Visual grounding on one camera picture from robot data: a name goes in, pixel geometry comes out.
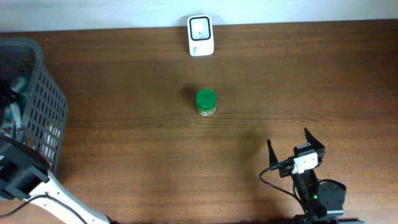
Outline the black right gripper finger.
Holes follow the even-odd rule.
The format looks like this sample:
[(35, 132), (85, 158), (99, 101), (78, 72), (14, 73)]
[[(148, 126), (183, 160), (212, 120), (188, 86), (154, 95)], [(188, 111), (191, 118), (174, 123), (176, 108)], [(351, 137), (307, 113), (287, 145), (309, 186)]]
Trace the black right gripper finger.
[(325, 146), (317, 140), (307, 128), (304, 128), (304, 132), (307, 142), (310, 143), (316, 152), (325, 151)]
[(271, 143), (270, 139), (267, 140), (267, 148), (268, 148), (268, 152), (269, 152), (269, 166), (270, 167), (274, 167), (279, 162), (278, 162), (277, 156), (276, 156), (276, 154), (275, 154), (275, 152), (273, 150), (272, 143)]

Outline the green lid seasoning jar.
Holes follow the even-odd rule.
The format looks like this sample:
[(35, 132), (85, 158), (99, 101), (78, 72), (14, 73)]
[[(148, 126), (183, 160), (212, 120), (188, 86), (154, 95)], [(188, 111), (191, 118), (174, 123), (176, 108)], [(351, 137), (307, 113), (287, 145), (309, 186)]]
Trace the green lid seasoning jar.
[(202, 89), (196, 96), (197, 113), (202, 116), (211, 116), (216, 111), (217, 95), (211, 89)]

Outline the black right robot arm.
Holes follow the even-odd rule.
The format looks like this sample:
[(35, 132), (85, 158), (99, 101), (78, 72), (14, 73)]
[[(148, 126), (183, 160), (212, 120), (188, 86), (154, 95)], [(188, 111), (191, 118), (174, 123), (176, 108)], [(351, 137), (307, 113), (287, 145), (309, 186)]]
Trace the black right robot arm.
[[(338, 223), (343, 215), (346, 186), (335, 180), (317, 177), (315, 169), (322, 164), (326, 147), (307, 128), (304, 133), (307, 142), (294, 147), (294, 155), (281, 162), (277, 160), (268, 139), (269, 167), (259, 174), (259, 178), (266, 185), (298, 201), (304, 214), (294, 216), (294, 223)], [(279, 171), (281, 178), (291, 177), (293, 191), (288, 192), (262, 178), (272, 170)]]

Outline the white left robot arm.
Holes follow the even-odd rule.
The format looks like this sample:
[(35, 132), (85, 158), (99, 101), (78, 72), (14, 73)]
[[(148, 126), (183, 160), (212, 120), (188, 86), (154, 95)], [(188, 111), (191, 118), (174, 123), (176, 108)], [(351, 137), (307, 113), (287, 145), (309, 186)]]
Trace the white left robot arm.
[(66, 190), (50, 170), (44, 156), (7, 136), (1, 136), (1, 198), (24, 202), (1, 215), (2, 219), (31, 203), (64, 223), (114, 223)]

